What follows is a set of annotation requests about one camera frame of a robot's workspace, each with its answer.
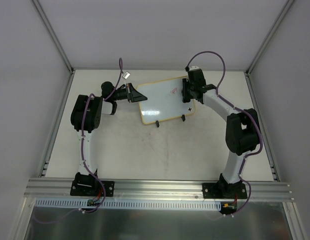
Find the yellow framed whiteboard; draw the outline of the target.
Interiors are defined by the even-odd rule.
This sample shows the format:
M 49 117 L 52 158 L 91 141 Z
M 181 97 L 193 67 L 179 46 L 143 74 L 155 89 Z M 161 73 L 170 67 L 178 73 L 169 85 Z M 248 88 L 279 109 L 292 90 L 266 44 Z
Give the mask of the yellow framed whiteboard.
M 145 95 L 148 100 L 139 102 L 139 111 L 143 124 L 155 124 L 182 115 L 191 116 L 196 112 L 196 104 L 192 99 L 188 103 L 182 101 L 182 80 L 186 76 L 180 76 L 165 80 L 140 84 L 137 91 Z

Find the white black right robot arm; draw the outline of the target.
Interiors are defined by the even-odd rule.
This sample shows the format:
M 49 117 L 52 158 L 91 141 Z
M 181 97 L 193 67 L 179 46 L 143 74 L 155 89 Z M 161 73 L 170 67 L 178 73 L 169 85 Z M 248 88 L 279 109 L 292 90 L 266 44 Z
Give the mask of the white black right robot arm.
M 204 198 L 233 199 L 247 197 L 241 179 L 246 158 L 262 146 L 258 114 L 254 108 L 241 109 L 218 93 L 218 88 L 207 84 L 203 71 L 186 67 L 187 77 L 182 80 L 182 101 L 197 100 L 211 108 L 226 122 L 225 142 L 229 149 L 226 166 L 212 186 L 203 188 Z

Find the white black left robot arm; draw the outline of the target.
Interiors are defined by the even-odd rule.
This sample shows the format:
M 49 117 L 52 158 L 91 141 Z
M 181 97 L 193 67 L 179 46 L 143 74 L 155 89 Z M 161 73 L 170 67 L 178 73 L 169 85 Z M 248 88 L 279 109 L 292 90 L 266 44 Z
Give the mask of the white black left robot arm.
M 101 84 L 101 96 L 78 95 L 70 115 L 70 123 L 77 132 L 80 147 L 78 176 L 97 175 L 98 165 L 92 152 L 92 138 L 93 131 L 100 126 L 102 115 L 114 115 L 117 101 L 127 100 L 129 103 L 137 103 L 147 99 L 131 83 L 117 87 L 109 81 Z

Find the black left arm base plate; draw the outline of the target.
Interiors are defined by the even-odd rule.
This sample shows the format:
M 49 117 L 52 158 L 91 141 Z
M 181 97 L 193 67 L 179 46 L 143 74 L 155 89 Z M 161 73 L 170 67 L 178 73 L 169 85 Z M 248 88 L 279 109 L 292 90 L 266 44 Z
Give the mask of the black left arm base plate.
M 72 181 L 70 195 L 75 197 L 113 197 L 115 182 L 109 180 L 101 182 L 105 190 L 95 177 L 78 172 Z

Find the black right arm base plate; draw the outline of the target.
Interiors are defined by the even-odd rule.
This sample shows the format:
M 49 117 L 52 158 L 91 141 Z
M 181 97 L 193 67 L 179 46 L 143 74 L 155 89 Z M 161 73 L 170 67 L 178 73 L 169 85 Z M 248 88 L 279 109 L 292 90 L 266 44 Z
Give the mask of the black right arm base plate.
M 242 181 L 222 185 L 218 182 L 205 182 L 202 185 L 204 199 L 235 199 L 245 200 L 248 197 L 246 186 Z

